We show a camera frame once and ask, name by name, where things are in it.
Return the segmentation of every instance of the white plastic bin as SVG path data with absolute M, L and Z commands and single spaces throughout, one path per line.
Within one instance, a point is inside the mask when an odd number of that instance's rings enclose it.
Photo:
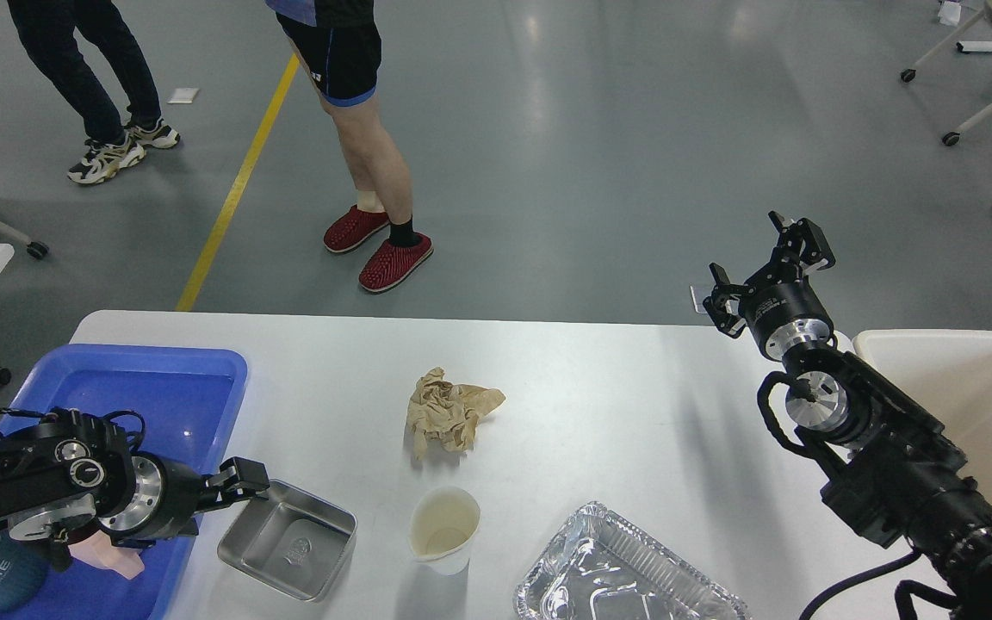
M 945 424 L 948 439 L 967 452 L 960 474 L 975 476 L 992 504 L 992 332 L 875 330 L 852 343 Z

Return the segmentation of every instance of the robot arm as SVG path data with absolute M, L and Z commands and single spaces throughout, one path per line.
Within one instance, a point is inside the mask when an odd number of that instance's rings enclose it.
M 835 263 L 822 230 L 769 215 L 779 231 L 771 260 L 744 285 L 729 283 L 712 264 L 716 286 L 704 299 L 721 333 L 738 338 L 748 326 L 760 353 L 784 365 L 757 394 L 765 424 L 782 446 L 818 463 L 829 478 L 822 502 L 855 533 L 884 547 L 905 536 L 929 558 L 954 596 L 927 599 L 950 603 L 958 619 L 992 619 L 992 505 L 975 480 L 959 478 L 964 452 L 901 389 L 835 348 L 834 325 L 808 280 Z M 784 407 L 800 443 L 779 428 L 769 404 L 779 384 L 788 388 Z M 830 444 L 848 448 L 851 458 Z M 909 594 L 924 588 L 910 584 L 897 595 L 906 619 L 916 617 Z
M 142 431 L 71 409 L 15 412 L 39 423 L 0 437 L 0 532 L 19 541 L 66 542 L 97 521 L 117 544 L 148 546 L 197 533 L 194 515 L 255 497 L 268 485 L 259 462 L 233 458 L 201 475 L 138 451 Z

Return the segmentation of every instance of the sneaker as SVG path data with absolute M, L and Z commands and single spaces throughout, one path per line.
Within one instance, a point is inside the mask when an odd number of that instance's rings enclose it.
M 157 149 L 173 149 L 182 140 L 182 136 L 162 118 L 155 121 L 155 127 L 151 129 L 144 129 L 130 121 L 125 126 L 125 131 L 138 145 L 154 146 Z
M 423 263 L 434 247 L 428 236 L 416 232 L 420 243 L 413 247 L 397 247 L 388 240 L 381 244 L 358 275 L 358 283 L 370 293 L 383 293 L 404 282 Z
M 347 215 L 339 217 L 324 232 L 324 247 L 333 254 L 343 254 L 362 244 L 370 235 L 389 225 L 386 213 L 361 211 L 358 205 L 351 205 Z
M 120 145 L 104 145 L 94 139 L 87 140 L 86 145 L 90 146 L 90 150 L 67 171 L 68 179 L 82 185 L 113 179 L 118 170 L 140 164 L 146 154 L 145 148 L 127 134 Z

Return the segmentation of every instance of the crumpled paper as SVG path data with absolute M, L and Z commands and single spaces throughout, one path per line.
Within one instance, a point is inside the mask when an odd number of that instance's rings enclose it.
M 408 400 L 408 430 L 413 432 L 412 454 L 424 458 L 428 440 L 441 441 L 448 452 L 473 446 L 477 423 L 504 403 L 504 393 L 476 385 L 444 381 L 445 370 L 431 369 L 416 381 Z
M 959 25 L 959 15 L 962 12 L 962 7 L 959 4 L 959 0 L 952 2 L 952 0 L 944 0 L 940 4 L 940 13 L 937 17 L 940 17 L 940 23 L 944 25 Z

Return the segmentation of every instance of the black pants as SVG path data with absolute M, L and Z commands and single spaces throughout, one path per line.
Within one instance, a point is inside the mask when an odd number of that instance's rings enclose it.
M 145 55 L 111 0 L 8 0 L 17 36 L 36 68 L 83 117 L 87 136 L 121 142 L 121 114 L 87 66 L 75 28 L 109 60 L 129 96 L 131 121 L 151 126 L 161 116 Z

